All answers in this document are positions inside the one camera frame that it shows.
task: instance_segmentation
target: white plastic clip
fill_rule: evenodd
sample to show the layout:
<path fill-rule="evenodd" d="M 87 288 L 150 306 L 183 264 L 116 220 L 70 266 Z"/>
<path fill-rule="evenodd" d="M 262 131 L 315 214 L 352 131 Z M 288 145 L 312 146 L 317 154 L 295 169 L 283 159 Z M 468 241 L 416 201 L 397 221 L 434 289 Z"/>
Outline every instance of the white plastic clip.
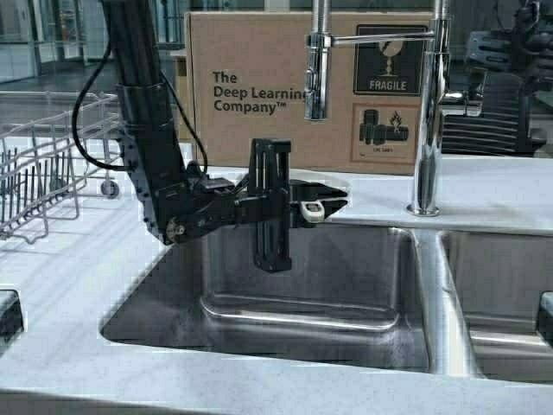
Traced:
<path fill-rule="evenodd" d="M 302 201 L 302 216 L 309 223 L 321 223 L 325 220 L 325 208 L 320 201 Z"/>

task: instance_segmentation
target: dishwasher rack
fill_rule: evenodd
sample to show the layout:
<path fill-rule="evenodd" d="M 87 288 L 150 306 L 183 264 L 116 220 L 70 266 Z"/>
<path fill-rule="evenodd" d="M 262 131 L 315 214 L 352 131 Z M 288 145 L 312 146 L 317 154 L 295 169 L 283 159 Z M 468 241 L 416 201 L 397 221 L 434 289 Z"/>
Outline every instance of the dishwasher rack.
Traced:
<path fill-rule="evenodd" d="M 52 220 L 79 218 L 81 196 L 118 196 L 119 186 L 110 172 L 85 160 L 73 141 L 71 117 L 77 95 L 0 92 L 0 101 L 10 106 L 13 114 L 47 112 L 46 117 L 34 121 L 2 123 L 0 240 L 21 238 L 34 244 L 48 236 Z M 119 119 L 116 95 L 86 95 L 78 118 L 79 138 L 86 150 L 104 163 L 120 160 L 116 143 Z M 101 194 L 85 193 L 89 179 L 103 180 Z"/>

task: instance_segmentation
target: fragile symbol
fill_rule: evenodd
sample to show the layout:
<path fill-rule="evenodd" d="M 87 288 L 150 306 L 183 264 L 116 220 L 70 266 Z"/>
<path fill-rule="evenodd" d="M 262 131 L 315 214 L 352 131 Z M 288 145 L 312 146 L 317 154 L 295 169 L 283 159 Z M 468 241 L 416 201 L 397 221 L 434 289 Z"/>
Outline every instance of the fragile symbol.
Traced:
<path fill-rule="evenodd" d="M 386 73 L 382 76 L 396 76 L 392 73 L 391 58 L 401 52 L 401 49 L 404 48 L 404 43 L 402 41 L 382 41 L 378 46 L 380 48 L 380 52 L 388 58 L 386 62 Z"/>

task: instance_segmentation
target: double sink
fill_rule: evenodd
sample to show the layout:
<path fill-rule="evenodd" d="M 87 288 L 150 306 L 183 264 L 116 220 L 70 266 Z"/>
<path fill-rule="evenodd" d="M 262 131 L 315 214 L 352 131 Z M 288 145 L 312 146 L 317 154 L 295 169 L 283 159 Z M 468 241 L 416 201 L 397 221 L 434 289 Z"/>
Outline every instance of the double sink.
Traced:
<path fill-rule="evenodd" d="M 290 234 L 292 271 L 251 229 L 173 246 L 102 328 L 159 348 L 553 383 L 537 330 L 553 238 L 327 223 Z"/>

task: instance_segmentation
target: faucet base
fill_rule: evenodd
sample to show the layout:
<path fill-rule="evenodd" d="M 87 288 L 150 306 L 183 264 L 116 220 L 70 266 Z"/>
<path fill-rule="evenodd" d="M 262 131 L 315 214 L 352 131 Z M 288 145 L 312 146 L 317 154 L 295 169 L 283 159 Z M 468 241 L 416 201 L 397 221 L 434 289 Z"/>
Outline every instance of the faucet base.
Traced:
<path fill-rule="evenodd" d="M 434 210 L 423 210 L 423 209 L 415 209 L 412 205 L 409 205 L 407 207 L 407 210 L 410 214 L 414 214 L 415 216 L 421 217 L 421 218 L 434 218 L 440 214 L 440 209 L 435 207 Z"/>

